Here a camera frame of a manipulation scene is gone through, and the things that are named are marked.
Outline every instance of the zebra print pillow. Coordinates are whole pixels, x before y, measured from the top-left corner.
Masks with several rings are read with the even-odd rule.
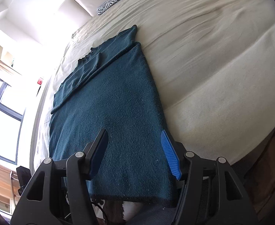
[[[107,9],[109,9],[112,5],[116,4],[120,0],[108,0],[107,2],[103,3],[100,7],[98,7],[97,12],[98,15],[104,13]]]

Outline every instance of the dark gray window frame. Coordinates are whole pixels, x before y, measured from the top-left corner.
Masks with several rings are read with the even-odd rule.
[[[0,87],[0,101],[1,101],[2,95],[5,91],[5,89],[7,88],[7,86],[9,86],[9,84],[7,84],[5,81],[3,81],[1,79],[0,79],[0,81],[3,82],[2,86]],[[15,161],[7,159],[3,156],[0,156],[0,160],[12,163],[14,165],[17,165],[17,162],[18,162],[18,142],[19,142],[19,139],[20,139],[21,127],[22,127],[22,124],[23,124],[23,118],[24,118],[25,112],[23,113],[23,115],[19,114],[18,112],[13,111],[9,107],[7,107],[7,106],[5,106],[1,103],[0,103],[0,111],[21,122],[20,129],[18,131],[18,141],[17,141],[17,144],[16,144]]]

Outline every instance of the blue gripper pad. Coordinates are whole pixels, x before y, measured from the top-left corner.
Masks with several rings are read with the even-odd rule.
[[[169,163],[171,172],[176,177],[177,180],[180,180],[182,173],[180,171],[179,158],[165,130],[161,132],[160,140],[161,140],[162,148],[165,152],[165,156]]]

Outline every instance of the beige bed sheet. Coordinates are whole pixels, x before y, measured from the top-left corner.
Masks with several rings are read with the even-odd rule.
[[[52,75],[35,169],[48,157],[60,84],[91,47],[134,24],[168,128],[187,150],[234,163],[275,127],[274,0],[121,0],[83,26]]]

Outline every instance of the dark blue blanket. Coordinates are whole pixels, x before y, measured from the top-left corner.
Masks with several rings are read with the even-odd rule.
[[[50,157],[68,158],[105,128],[109,143],[88,181],[91,197],[173,205],[175,180],[160,143],[166,122],[136,32],[134,25],[91,48],[61,84],[51,112]]]

